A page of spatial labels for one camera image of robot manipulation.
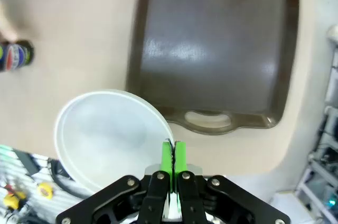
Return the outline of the grey striped mat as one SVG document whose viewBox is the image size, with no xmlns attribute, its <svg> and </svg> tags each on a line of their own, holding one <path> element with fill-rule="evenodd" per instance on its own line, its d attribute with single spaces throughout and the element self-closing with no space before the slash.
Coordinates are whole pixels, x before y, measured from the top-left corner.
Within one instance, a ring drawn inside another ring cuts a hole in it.
<svg viewBox="0 0 338 224">
<path fill-rule="evenodd" d="M 48 223 L 54 223 L 58 214 L 90 196 L 90 192 L 75 182 L 58 160 L 37 154 L 30 157 L 37 165 L 35 174 L 28 172 L 12 148 L 0 145 L 0 184 L 8 182 L 28 195 L 28 206 L 24 210 L 32 210 Z M 37 186 L 42 182 L 53 187 L 52 199 L 39 194 Z"/>
</svg>

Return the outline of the yellow round object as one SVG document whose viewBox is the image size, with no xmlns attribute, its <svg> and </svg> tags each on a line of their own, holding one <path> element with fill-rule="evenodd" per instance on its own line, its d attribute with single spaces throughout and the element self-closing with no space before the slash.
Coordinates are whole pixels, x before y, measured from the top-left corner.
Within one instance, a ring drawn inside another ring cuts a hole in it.
<svg viewBox="0 0 338 224">
<path fill-rule="evenodd" d="M 37 186 L 37 190 L 41 196 L 47 199 L 52 199 L 53 197 L 53 187 L 48 183 L 42 182 Z"/>
<path fill-rule="evenodd" d="M 3 199 L 3 204 L 10 210 L 20 210 L 26 204 L 26 194 L 8 193 Z"/>
</svg>

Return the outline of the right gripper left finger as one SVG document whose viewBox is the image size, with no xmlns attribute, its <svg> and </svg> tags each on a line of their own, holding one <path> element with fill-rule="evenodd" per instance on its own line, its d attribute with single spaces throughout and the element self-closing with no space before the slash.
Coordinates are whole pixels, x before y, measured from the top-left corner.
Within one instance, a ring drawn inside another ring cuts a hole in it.
<svg viewBox="0 0 338 224">
<path fill-rule="evenodd" d="M 57 215 L 55 224 L 161 224 L 172 183 L 172 144 L 162 145 L 158 170 L 139 180 L 125 175 L 111 185 Z"/>
</svg>

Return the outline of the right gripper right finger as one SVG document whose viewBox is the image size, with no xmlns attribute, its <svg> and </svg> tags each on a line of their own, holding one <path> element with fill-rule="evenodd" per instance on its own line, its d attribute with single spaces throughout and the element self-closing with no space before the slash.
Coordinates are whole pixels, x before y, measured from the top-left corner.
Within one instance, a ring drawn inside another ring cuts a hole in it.
<svg viewBox="0 0 338 224">
<path fill-rule="evenodd" d="M 224 176 L 189 171 L 184 142 L 175 143 L 173 168 L 184 224 L 208 224 L 207 214 L 225 224 L 290 224 L 288 215 Z"/>
</svg>

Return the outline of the pale grey bowl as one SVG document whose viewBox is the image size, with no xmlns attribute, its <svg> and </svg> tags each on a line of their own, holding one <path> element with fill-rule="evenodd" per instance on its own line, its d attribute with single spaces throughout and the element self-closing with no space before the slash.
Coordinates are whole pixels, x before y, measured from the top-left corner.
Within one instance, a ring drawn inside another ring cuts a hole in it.
<svg viewBox="0 0 338 224">
<path fill-rule="evenodd" d="M 57 156 L 67 173 L 91 193 L 124 175 L 143 178 L 160 164 L 169 124 L 144 99 L 122 90 L 89 92 L 69 101 L 54 126 Z"/>
</svg>

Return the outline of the brown plastic tray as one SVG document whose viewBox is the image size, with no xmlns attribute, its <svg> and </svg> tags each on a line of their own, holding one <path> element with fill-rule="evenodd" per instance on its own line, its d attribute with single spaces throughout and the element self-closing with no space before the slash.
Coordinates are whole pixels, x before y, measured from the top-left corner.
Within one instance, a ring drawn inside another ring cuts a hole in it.
<svg viewBox="0 0 338 224">
<path fill-rule="evenodd" d="M 299 0 L 137 0 L 126 88 L 204 135 L 276 126 Z"/>
</svg>

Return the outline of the metal shelving rack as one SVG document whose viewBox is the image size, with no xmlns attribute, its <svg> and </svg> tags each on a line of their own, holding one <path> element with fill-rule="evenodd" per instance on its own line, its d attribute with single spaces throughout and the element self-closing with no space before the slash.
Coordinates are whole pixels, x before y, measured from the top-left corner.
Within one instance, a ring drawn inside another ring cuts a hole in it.
<svg viewBox="0 0 338 224">
<path fill-rule="evenodd" d="M 325 210 L 338 211 L 338 107 L 327 106 L 317 132 L 317 142 L 308 154 L 307 167 L 296 187 L 310 192 Z"/>
</svg>

